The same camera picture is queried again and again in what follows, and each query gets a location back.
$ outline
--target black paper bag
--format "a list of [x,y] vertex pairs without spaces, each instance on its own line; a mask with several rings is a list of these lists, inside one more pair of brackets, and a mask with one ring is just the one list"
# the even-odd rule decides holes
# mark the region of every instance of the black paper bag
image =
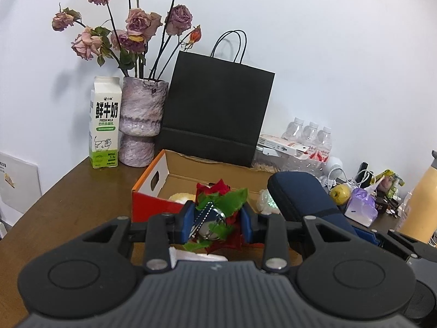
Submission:
[[274,73],[180,51],[155,151],[250,166]]

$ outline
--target yellow fruit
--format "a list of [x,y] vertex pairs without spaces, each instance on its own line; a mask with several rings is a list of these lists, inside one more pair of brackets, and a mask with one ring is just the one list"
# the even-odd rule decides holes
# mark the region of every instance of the yellow fruit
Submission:
[[331,196],[331,198],[338,206],[341,206],[349,200],[351,193],[352,192],[349,186],[341,184],[333,187],[333,189],[329,193],[329,196]]

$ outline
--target white wall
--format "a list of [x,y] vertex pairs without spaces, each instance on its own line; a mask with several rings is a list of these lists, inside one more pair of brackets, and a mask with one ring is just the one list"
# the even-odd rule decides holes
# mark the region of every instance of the white wall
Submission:
[[[69,48],[81,32],[57,33],[58,3],[93,27],[105,7],[87,0],[0,0],[0,150],[38,164],[42,191],[87,156],[89,93],[95,75],[117,75]],[[298,116],[333,129],[333,153],[353,176],[361,161],[391,168],[411,189],[437,145],[437,0],[176,0],[189,7],[209,54],[218,36],[244,29],[244,62],[276,72],[264,130],[281,134]],[[165,15],[170,0],[141,0]],[[124,27],[126,0],[112,0]],[[153,60],[160,38],[152,39]],[[219,55],[230,59],[235,38]],[[171,79],[174,61],[163,78]],[[0,203],[2,216],[19,215]]]

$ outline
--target wooden table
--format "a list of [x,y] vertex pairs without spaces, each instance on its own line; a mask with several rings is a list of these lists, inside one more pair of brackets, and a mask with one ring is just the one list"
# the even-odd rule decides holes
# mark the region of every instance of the wooden table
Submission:
[[[27,316],[17,290],[21,269],[33,258],[118,216],[131,215],[131,189],[144,169],[120,164],[93,169],[88,159],[53,186],[0,241],[0,327],[12,328]],[[392,217],[375,222],[379,230],[392,226]],[[144,244],[135,244],[132,263],[140,265]],[[262,249],[244,247],[242,252],[219,250],[228,260],[259,263]],[[290,250],[293,265],[302,258]]]

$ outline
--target metal screw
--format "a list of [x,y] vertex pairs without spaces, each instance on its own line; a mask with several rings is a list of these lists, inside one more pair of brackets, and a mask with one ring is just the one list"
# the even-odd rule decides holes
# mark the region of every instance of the metal screw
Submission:
[[146,266],[150,269],[150,270],[163,270],[165,269],[168,264],[165,260],[163,259],[150,259],[147,263]]
[[280,257],[271,257],[266,261],[266,266],[269,269],[281,270],[287,266],[287,261]]

